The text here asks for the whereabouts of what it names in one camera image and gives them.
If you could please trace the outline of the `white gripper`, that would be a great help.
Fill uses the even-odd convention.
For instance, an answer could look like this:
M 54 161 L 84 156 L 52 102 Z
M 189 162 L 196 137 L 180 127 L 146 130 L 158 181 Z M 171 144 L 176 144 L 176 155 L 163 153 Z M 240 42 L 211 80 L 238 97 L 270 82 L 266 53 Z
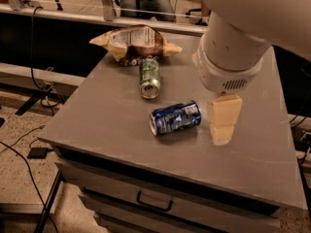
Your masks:
M 208 39 L 208 34 L 201 37 L 199 47 L 192 56 L 201 82 L 214 93 L 240 92 L 260 71 L 262 59 L 247 70 L 226 70 L 214 64 L 207 56 L 207 48 L 203 43 Z M 210 102 L 210 132 L 216 146 L 230 142 L 241 108 L 242 99 L 237 94 L 220 95 Z

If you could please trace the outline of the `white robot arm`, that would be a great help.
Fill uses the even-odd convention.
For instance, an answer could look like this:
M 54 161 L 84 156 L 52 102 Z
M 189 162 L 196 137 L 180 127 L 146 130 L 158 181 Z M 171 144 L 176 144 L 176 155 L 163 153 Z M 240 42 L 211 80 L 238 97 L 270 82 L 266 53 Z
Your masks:
M 273 45 L 311 57 L 311 0 L 202 0 L 211 10 L 208 29 L 192 60 L 208 102 L 213 143 L 227 144 L 239 117 L 237 93 L 261 69 Z

